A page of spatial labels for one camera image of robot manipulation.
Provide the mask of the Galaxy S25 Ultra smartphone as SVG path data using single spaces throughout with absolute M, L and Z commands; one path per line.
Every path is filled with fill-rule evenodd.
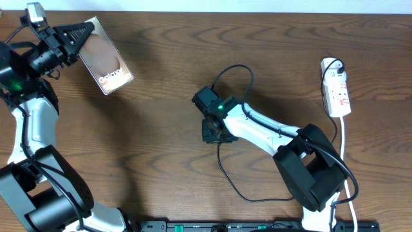
M 86 65 L 104 95 L 109 95 L 135 80 L 114 42 L 97 16 L 88 19 L 95 29 L 80 50 Z

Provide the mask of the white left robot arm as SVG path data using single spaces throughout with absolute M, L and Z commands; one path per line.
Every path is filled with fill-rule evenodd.
M 76 62 L 93 24 L 30 28 L 38 44 L 1 44 L 1 98 L 16 120 L 14 150 L 1 169 L 2 198 L 27 231 L 134 231 L 120 209 L 93 199 L 56 148 L 59 105 L 50 79 Z

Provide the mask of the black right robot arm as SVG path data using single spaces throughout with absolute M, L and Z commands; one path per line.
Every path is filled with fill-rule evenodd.
M 304 208 L 302 226 L 334 231 L 338 199 L 353 174 L 323 131 L 313 124 L 288 126 L 252 109 L 243 99 L 223 99 L 209 90 L 192 102 L 203 114 L 203 141 L 221 146 L 245 139 L 274 160 L 292 198 Z

